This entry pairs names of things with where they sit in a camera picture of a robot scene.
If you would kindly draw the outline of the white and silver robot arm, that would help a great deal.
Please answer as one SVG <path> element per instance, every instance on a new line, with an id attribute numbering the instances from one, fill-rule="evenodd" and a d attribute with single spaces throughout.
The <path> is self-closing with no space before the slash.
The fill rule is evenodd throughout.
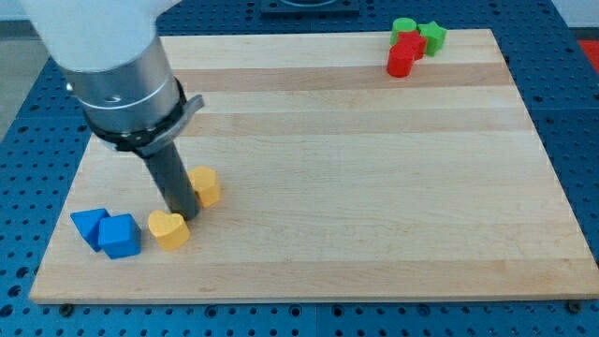
<path id="1" fill-rule="evenodd" d="M 156 20 L 177 0 L 21 0 L 94 133 L 148 157 L 170 145 L 203 101 L 186 98 Z"/>

